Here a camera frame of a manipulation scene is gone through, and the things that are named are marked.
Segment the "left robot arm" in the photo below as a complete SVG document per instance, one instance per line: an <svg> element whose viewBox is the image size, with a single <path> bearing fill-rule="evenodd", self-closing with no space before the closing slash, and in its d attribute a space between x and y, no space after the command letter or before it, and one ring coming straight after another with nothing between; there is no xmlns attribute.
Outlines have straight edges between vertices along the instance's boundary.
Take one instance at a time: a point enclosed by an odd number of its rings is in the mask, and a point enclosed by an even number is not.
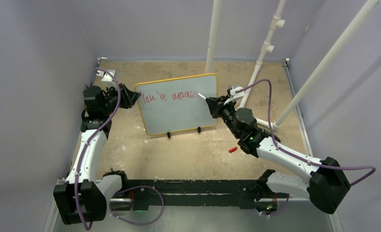
<svg viewBox="0 0 381 232"><path fill-rule="evenodd" d="M109 171L96 183L96 173L108 140L112 117L118 108L130 109L140 98L124 84L105 90L91 85L83 91L85 108L81 118L81 143L73 167L63 184L56 185L53 196L65 225L104 220L113 195L123 198L130 185L123 171Z"/></svg>

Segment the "yellow framed whiteboard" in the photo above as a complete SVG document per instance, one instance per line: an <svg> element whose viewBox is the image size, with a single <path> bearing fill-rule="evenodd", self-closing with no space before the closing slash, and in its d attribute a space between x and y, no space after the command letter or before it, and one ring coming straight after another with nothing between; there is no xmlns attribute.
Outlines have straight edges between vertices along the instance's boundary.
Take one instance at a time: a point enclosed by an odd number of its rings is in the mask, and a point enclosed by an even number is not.
<svg viewBox="0 0 381 232"><path fill-rule="evenodd" d="M214 73L143 82L134 90L141 93L137 102L149 136L212 127L218 122L198 95L217 97Z"/></svg>

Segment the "red whiteboard marker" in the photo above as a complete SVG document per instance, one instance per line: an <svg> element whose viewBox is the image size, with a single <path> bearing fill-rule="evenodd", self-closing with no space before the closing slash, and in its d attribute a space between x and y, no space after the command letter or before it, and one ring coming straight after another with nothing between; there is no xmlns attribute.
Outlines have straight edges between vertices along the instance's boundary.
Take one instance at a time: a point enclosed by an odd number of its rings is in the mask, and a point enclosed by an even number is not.
<svg viewBox="0 0 381 232"><path fill-rule="evenodd" d="M204 95L202 95L201 93L198 93L198 95L203 99L203 100L206 100L206 97Z"/></svg>

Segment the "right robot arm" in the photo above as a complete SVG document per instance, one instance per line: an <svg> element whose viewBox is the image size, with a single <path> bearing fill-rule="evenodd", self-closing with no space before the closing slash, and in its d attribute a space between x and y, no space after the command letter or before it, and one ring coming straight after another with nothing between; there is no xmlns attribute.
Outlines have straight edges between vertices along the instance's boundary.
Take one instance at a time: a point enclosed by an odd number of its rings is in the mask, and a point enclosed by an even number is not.
<svg viewBox="0 0 381 232"><path fill-rule="evenodd" d="M223 120L243 152L276 163L294 174L264 173L257 183L258 193L264 197L286 193L307 198L319 210L333 214L351 189L339 162L331 157L319 159L295 154L279 144L270 132L259 128L250 109L236 110L234 102L227 102L228 99L228 96L205 98L211 116Z"/></svg>

